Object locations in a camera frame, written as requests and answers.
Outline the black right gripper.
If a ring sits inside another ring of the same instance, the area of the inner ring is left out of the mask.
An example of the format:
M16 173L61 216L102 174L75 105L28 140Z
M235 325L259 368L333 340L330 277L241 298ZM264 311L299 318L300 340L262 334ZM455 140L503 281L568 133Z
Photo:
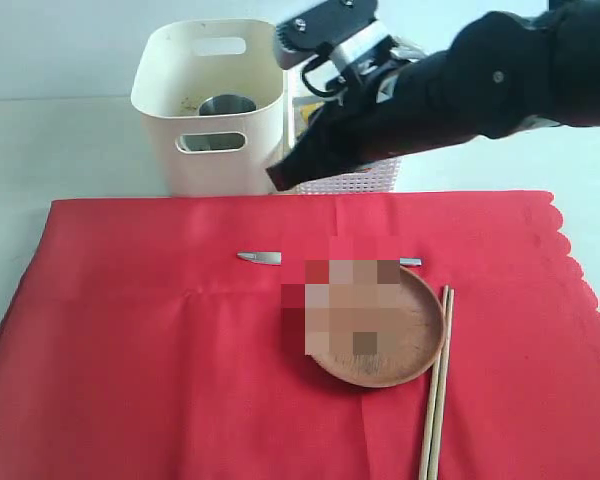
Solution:
M466 143L477 128L447 99L445 54L406 65L390 98L368 91L342 103L324 103L308 117L291 152L266 168L279 192L352 173L363 164Z

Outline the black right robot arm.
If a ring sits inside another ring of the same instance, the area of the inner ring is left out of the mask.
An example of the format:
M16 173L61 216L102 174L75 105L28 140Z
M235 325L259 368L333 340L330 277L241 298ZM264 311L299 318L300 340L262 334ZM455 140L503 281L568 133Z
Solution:
M389 158L554 126L600 126L600 1L552 1L542 14L491 11L450 47L422 52L378 20L374 1L323 1L280 23L283 69L337 70L275 188Z

